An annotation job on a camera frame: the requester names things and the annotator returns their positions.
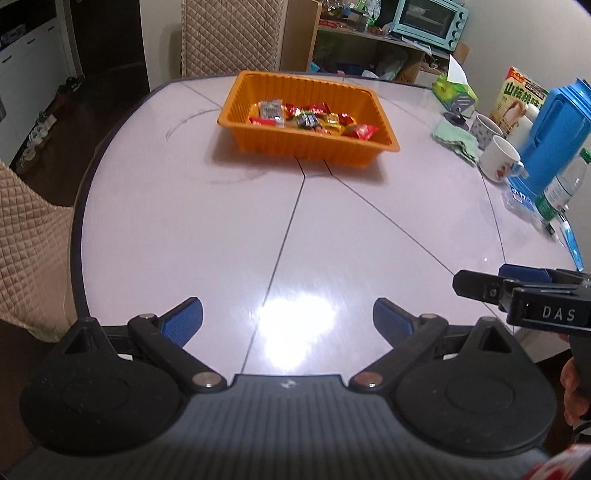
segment plastic water bottle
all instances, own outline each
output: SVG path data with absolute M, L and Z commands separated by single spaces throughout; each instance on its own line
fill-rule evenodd
M 536 199 L 535 206 L 544 220 L 550 221 L 564 210 L 565 205 L 583 184 L 589 163 L 591 152 L 584 148 L 577 158 L 552 179 L 544 193 Z

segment candy wrapper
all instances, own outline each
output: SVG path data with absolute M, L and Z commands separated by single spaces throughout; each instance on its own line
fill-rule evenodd
M 255 118 L 250 117 L 249 120 L 253 125 L 263 125 L 265 127 L 276 127 L 277 120 L 269 119 L 269 118 Z
M 313 113 L 316 116 L 328 115 L 330 113 L 329 106 L 325 103 L 316 103 L 315 105 L 308 105 L 304 107 L 305 113 Z
M 272 100 L 270 102 L 259 102 L 259 118 L 263 120 L 275 120 L 278 126 L 283 126 L 283 105 L 281 100 Z
M 339 122 L 341 125 L 344 125 L 346 127 L 357 123 L 352 116 L 349 116 L 346 113 L 339 113 Z
M 292 105 L 291 103 L 285 104 L 285 115 L 287 118 L 294 118 L 302 113 L 304 113 L 304 111 L 300 107 Z
M 369 140 L 374 133 L 379 130 L 373 125 L 351 125 L 343 132 L 343 137 L 359 138 L 360 140 Z
M 313 113 L 302 113 L 294 117 L 294 122 L 298 128 L 305 130 L 315 130 L 317 127 L 320 127 L 320 123 Z
M 281 100 L 260 101 L 249 111 L 253 125 L 286 127 L 369 140 L 379 129 L 373 125 L 357 124 L 348 113 L 331 113 L 326 103 L 298 106 L 282 104 Z
M 339 116 L 336 113 L 321 116 L 318 121 L 325 130 L 328 130 L 335 135 L 340 135 L 345 130 L 345 127 L 341 125 Z

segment white wall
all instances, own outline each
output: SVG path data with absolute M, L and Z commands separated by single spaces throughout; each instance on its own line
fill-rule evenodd
M 464 68 L 480 112 L 491 112 L 510 66 L 548 90 L 576 77 L 591 81 L 591 17 L 575 0 L 467 0 L 466 6 L 462 41 L 471 50 Z M 591 171 L 587 175 L 569 220 L 591 271 Z
M 150 90 L 181 76 L 181 0 L 139 0 Z

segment candy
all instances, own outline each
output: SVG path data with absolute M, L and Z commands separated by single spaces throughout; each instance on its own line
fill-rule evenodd
M 305 130 L 314 130 L 319 127 L 318 119 L 312 113 L 302 113 L 301 115 L 294 117 L 294 122 L 298 128 Z
M 287 111 L 287 118 L 292 118 L 303 113 L 300 107 L 292 105 L 291 103 L 285 104 L 285 110 Z
M 336 113 L 323 115 L 318 119 L 318 121 L 323 128 L 331 130 L 337 135 L 340 135 L 345 129 L 345 127 L 340 124 L 339 116 Z
M 347 113 L 339 113 L 339 121 L 341 125 L 346 127 L 357 123 L 355 119 L 352 116 L 349 116 Z
M 259 102 L 259 117 L 266 120 L 275 120 L 277 125 L 283 126 L 283 108 L 281 100 Z
M 325 103 L 315 103 L 304 107 L 304 112 L 310 112 L 315 115 L 328 115 L 330 113 L 329 106 Z
M 273 120 L 270 118 L 254 118 L 253 116 L 249 118 L 253 125 L 264 125 L 265 127 L 276 127 L 277 120 Z
M 343 137 L 359 138 L 360 140 L 369 140 L 373 137 L 374 133 L 379 130 L 378 127 L 373 125 L 351 125 L 343 132 Z

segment blue gripper pad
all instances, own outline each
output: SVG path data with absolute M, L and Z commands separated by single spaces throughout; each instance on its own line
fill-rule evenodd
M 184 346 L 197 333 L 203 324 L 203 306 L 198 298 L 191 297 L 170 312 L 162 315 L 163 335 Z

